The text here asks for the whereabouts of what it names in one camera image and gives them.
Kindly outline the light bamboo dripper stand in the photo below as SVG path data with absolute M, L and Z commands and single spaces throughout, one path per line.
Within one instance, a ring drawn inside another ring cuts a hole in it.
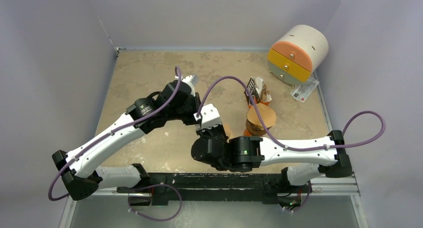
M 233 132 L 232 132 L 231 127 L 227 123 L 223 123 L 222 125 L 223 125 L 225 134 L 228 137 L 228 139 L 232 139 L 233 138 Z

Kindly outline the orange glass carafe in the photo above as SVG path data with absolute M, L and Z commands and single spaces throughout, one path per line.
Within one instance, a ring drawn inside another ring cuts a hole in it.
M 253 131 L 250 131 L 248 129 L 245 129 L 243 135 L 244 136 L 256 136 L 256 134 Z

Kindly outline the dark walnut dripper stand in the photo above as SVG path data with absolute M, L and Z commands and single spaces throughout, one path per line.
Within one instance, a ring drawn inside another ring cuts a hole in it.
M 246 120 L 245 126 L 246 126 L 246 129 L 253 131 L 256 134 L 256 136 L 263 136 L 266 134 L 266 131 L 262 127 L 257 127 L 253 123 L 249 122 L 248 120 Z

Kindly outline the coffee paper filter box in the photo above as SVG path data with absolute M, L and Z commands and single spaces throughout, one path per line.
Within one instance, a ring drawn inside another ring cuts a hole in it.
M 270 91 L 268 90 L 267 85 L 264 83 L 262 77 L 251 77 L 247 83 L 247 88 L 253 98 L 251 100 L 248 93 L 246 91 L 244 92 L 249 108 L 252 107 L 253 103 L 260 103 L 268 106 L 272 101 Z

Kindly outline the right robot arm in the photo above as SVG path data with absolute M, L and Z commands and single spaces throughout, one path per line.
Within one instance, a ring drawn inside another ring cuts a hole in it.
M 322 174 L 343 178 L 353 173 L 345 149 L 336 147 L 344 143 L 339 130 L 310 140 L 273 141 L 260 136 L 228 139 L 220 114 L 212 104 L 205 105 L 193 117 L 199 138 L 192 145 L 191 156 L 218 171 L 244 173 L 261 166 L 294 163 L 280 178 L 281 187 L 288 192 Z

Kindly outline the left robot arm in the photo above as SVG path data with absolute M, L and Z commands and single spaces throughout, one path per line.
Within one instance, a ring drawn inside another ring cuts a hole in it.
M 97 190 L 127 187 L 135 192 L 144 192 L 149 179 L 140 164 L 126 167 L 104 167 L 102 163 L 129 143 L 142 138 L 168 121 L 180 120 L 185 125 L 195 125 L 195 113 L 200 98 L 195 92 L 196 75 L 176 79 L 162 91 L 137 99 L 108 128 L 84 145 L 66 152 L 58 150 L 52 160 L 58 175 L 49 187 L 48 197 L 54 201 L 52 189 L 61 179 L 67 195 L 78 201 Z

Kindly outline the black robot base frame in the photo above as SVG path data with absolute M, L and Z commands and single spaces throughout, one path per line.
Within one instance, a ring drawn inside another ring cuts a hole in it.
M 146 193 L 154 206 L 169 201 L 261 202 L 296 208 L 302 196 L 311 193 L 311 183 L 292 186 L 287 169 L 279 174 L 222 173 L 147 173 L 142 169 L 141 181 L 133 188 L 119 186 L 118 193 Z

